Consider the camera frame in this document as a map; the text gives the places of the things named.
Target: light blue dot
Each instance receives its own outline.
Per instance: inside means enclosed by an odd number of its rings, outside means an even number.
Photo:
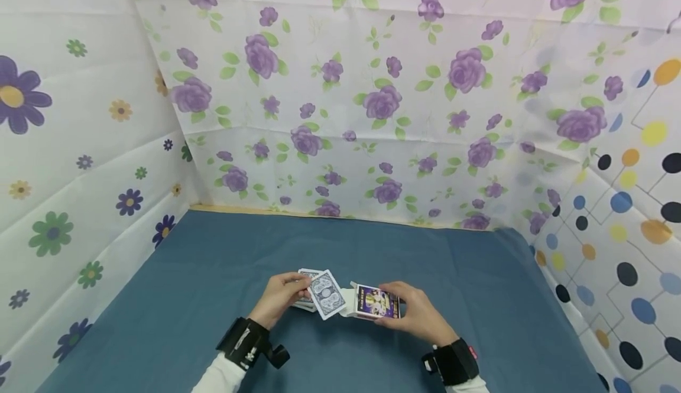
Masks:
[[[554,235],[554,233],[550,233],[546,236],[546,246],[548,246],[550,249],[557,248],[557,236]]]
[[[610,208],[615,213],[627,213],[632,205],[631,196],[627,192],[615,193],[610,199]]]
[[[669,294],[681,294],[681,278],[674,273],[662,273],[662,275],[660,275],[660,285],[662,285],[662,289]]]
[[[581,210],[586,205],[586,199],[584,199],[584,197],[581,196],[581,195],[577,195],[577,196],[575,196],[575,199],[572,202],[572,205],[575,206],[575,210]]]
[[[653,325],[655,320],[657,320],[657,314],[655,309],[650,302],[644,298],[635,298],[631,300],[631,311],[637,320],[646,323],[647,325]]]

